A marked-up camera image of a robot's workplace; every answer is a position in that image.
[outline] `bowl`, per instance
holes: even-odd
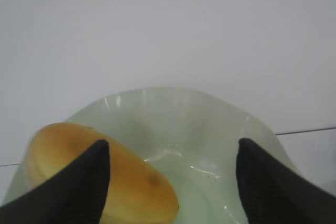
[[[174,224],[248,223],[235,174],[242,137],[253,139],[297,172],[265,124],[198,90],[158,87],[119,92],[88,105],[67,122],[111,136],[164,174],[180,203]],[[22,169],[5,202],[29,190]]]

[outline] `white table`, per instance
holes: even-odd
[[[104,95],[147,86],[204,90],[275,132],[336,125],[334,0],[0,0],[0,6],[0,165],[19,162],[42,126]],[[319,151],[332,151],[332,133],[283,140],[293,158],[302,142],[319,163],[325,157]],[[0,168],[2,185],[13,168]]]

